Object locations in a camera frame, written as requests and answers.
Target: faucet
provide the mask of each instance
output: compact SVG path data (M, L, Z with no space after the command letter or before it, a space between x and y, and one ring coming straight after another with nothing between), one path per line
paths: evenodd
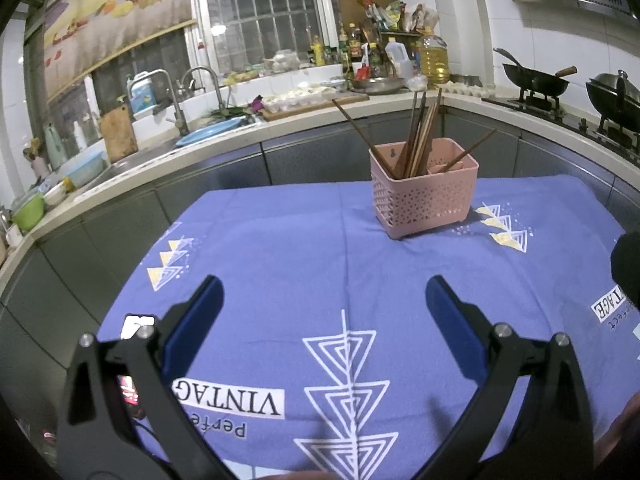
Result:
M216 74L210 67L208 66L196 66L194 68L190 68L187 70L187 73L182 77L182 86L187 81L188 76L196 70L204 70L205 72L209 72L211 75L211 79L213 79L213 86L216 88L216 97L218 98L218 110L222 110L225 107L225 102L222 99L222 92L220 91L220 83L218 83L218 74Z
M169 92L171 94L171 99L174 102L174 107L175 107L175 127L178 128L178 131L180 132L180 136L184 137L189 134L187 119L184 117L184 112L182 111L182 108L180 108L180 105L178 104L178 98L175 95L174 85L171 83L171 76L169 76L169 73L166 70L159 68L157 70L153 70L142 76L136 76L135 78L130 80L127 83L127 94L129 95L129 99L132 99L131 87L135 83L137 83L138 81L142 81L143 79L149 79L151 76L155 74L164 74L164 76L166 77L166 81L169 83Z

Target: pot lid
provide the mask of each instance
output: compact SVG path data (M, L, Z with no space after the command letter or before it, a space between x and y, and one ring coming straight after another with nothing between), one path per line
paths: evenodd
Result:
M606 86L613 92L618 88L618 80L622 78L625 85L625 96L632 98L636 102L640 102L640 91L629 81L624 70L618 70L618 75L598 74L592 81L599 85Z

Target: frying pan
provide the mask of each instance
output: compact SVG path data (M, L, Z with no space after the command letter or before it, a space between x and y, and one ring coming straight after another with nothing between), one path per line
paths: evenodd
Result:
M640 105L625 97L625 83L622 78L618 80L616 91L598 84L593 79L587 82L586 86L591 104L603 118L640 133Z
M517 59L503 48L496 47L494 50L515 63L515 65L503 65L504 72L509 78L509 81L520 88L533 90L546 96L558 97L563 94L569 86L569 82L561 77L578 72L578 69L572 66L556 72L556 75L551 75L546 72L523 67Z

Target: table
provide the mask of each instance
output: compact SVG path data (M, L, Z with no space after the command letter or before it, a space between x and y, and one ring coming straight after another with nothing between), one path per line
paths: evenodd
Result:
M475 390L425 306L441 274L492 323L571 336L599 436L640 386L640 314L610 277L622 228L569 176L480 179L472 208L460 224L393 241L370 182L209 192L148 252L98 337L119 337L127 314L162 317L216 275L225 306L173 388L238 478L325 468L407 479Z

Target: cutting board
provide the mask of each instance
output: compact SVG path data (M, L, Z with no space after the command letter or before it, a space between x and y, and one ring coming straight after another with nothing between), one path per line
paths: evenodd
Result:
M127 106L105 113L100 119L100 131L110 162L117 162L138 150Z
M351 103L359 103L361 101L368 101L369 96L366 94L350 94L348 97L342 97L336 99L339 105L349 105ZM277 121L278 119L284 119L286 117L293 117L294 115L306 114L308 112L314 112L316 110L322 110L323 108L332 108L334 104L331 101L319 104L319 105L309 105L309 106L299 106L295 108L291 108L286 111L274 112L273 114L268 111L266 108L260 110L260 113L264 117L266 121Z

